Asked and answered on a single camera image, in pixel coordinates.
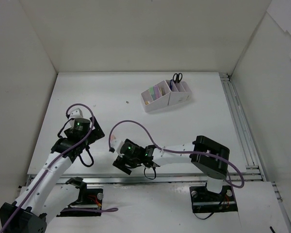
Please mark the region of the yellow ruler strip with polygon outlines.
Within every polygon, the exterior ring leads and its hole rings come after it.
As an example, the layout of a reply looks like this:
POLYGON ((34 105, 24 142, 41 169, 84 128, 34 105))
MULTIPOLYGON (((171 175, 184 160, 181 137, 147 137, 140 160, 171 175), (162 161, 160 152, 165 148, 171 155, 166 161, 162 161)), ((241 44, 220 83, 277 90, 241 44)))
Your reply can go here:
POLYGON ((162 96, 166 95, 166 90, 164 86, 160 87, 160 90, 161 90, 162 96))

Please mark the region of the purple highlighter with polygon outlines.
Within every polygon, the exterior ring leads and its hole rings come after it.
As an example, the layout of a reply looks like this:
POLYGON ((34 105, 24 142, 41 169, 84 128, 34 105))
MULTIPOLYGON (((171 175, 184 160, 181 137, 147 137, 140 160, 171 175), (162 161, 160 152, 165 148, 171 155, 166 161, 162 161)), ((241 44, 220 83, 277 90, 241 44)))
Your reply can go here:
POLYGON ((155 98, 158 99, 160 97, 160 90, 159 87, 157 85, 153 86, 153 90, 155 93, 155 98))

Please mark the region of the small scissors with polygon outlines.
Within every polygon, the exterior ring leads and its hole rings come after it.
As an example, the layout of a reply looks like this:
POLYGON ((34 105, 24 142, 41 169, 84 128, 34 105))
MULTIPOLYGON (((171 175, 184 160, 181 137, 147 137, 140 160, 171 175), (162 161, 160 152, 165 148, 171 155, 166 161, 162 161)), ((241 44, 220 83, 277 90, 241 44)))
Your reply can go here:
POLYGON ((174 75, 173 75, 173 82, 174 83, 180 83, 181 80, 182 80, 182 78, 183 78, 183 74, 181 72, 174 73, 174 75))

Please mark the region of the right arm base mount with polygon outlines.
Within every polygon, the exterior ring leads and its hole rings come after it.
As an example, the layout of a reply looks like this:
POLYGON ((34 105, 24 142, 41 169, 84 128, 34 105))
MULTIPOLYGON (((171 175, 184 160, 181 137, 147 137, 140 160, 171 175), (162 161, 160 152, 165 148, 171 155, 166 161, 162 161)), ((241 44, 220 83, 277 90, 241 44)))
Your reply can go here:
POLYGON ((234 186, 224 184, 219 193, 210 192, 205 185, 189 186, 191 209, 199 220, 207 220, 214 214, 238 212, 234 186))

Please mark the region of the green capped marker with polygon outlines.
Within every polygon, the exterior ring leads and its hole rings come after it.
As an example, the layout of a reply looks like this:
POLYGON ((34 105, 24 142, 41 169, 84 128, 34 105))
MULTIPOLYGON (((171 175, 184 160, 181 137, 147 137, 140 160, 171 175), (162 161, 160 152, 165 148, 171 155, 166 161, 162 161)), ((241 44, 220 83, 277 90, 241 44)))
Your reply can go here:
POLYGON ((151 97, 152 97, 152 99, 154 101, 156 99, 156 95, 155 95, 155 91, 154 91, 154 87, 153 86, 149 88, 149 93, 150 93, 150 95, 151 95, 151 97))

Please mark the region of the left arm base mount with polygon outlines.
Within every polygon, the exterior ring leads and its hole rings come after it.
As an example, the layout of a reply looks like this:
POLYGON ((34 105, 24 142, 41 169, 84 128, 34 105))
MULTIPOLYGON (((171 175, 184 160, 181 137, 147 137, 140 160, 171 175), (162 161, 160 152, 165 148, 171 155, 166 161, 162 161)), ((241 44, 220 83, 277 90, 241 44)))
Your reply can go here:
POLYGON ((71 184, 79 190, 78 199, 67 205, 57 217, 94 217, 101 216, 103 188, 89 187, 83 178, 70 178, 65 184, 71 184))

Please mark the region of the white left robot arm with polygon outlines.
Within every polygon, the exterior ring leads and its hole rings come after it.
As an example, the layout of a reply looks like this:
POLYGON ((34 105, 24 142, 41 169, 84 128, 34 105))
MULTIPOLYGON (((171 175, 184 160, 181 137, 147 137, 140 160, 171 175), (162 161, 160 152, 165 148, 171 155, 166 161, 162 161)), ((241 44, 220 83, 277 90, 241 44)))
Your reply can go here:
POLYGON ((95 118, 70 118, 73 125, 54 144, 47 161, 13 203, 0 208, 2 233, 43 233, 49 223, 72 203, 87 199, 87 184, 70 178, 59 192, 52 191, 63 173, 89 146, 105 136, 95 118))

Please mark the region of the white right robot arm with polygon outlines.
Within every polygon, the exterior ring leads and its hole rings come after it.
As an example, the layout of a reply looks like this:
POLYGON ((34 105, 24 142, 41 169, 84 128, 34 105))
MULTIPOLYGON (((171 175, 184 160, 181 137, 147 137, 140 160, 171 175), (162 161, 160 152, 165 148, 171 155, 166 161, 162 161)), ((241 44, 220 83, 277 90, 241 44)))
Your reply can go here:
POLYGON ((129 139, 121 141, 111 136, 111 152, 118 157, 113 166, 130 175, 138 167, 155 169, 164 165, 192 164, 207 176, 206 197, 216 200, 222 195, 223 181, 227 176, 230 150, 205 137, 197 136, 192 143, 168 146, 162 149, 155 145, 141 147, 129 139))

